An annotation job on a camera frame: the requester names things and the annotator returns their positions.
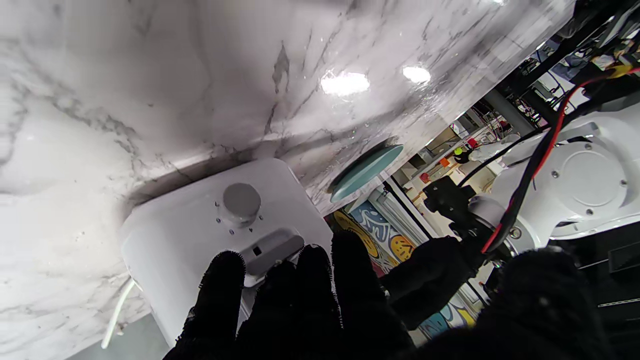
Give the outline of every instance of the glove finger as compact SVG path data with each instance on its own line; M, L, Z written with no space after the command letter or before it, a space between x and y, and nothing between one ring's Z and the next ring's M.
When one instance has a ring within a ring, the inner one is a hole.
M295 267L289 261L267 272L257 290L251 316L238 331L237 346L243 357L282 357L291 351Z
M298 355L335 353L342 328L338 303L331 289L331 264L322 247L307 245L302 250L296 285L294 314Z
M370 351L376 358L413 348L406 328L387 304L360 238L348 231L335 234L332 259L345 344L375 343L370 350L358 351Z
M198 299L189 311L176 349L185 343L206 343L216 352L230 349L236 337L243 284L242 256L232 251L218 254L202 277Z

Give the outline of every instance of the teal plate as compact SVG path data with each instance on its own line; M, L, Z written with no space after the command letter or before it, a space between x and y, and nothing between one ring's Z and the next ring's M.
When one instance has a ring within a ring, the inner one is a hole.
M357 160L359 163L347 174L344 174L344 177L333 189L331 202L340 201L365 186L394 162L403 149L403 145L394 145L386 147L364 160Z

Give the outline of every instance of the red object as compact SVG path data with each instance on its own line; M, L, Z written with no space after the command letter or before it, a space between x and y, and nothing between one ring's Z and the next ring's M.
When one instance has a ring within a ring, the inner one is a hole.
M426 172L423 172L422 174L420 174L420 180L422 180L423 183L428 183L429 182L429 174L427 174Z

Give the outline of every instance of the white marble surface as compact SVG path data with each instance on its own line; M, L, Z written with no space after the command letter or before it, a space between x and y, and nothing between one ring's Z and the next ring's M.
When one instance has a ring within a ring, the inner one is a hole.
M405 144L388 171L400 167L571 12L571 0L0 0L0 357L63 359L100 338L135 204L277 156L329 213L345 202L326 189L351 161L387 141ZM334 77L363 91L327 94ZM148 312L135 293L124 318Z

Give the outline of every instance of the white cable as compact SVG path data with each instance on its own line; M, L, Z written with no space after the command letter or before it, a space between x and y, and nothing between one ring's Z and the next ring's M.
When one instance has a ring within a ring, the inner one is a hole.
M127 281L127 284L125 284L124 290L122 291L122 294L118 299L116 308L113 310L113 315L111 315L111 319L109 320L109 325L107 325L107 333L105 333L104 339L102 339L102 343L100 344L100 347L107 348L107 346L109 346L109 341L111 341L111 337L113 336L113 331L116 328L116 324L118 322L118 315L120 314L120 310L122 310L122 305L124 304L124 300L127 299L129 292L131 291L131 289L133 289L133 286L135 284L136 282L133 281L133 278L131 276L129 276L129 280Z

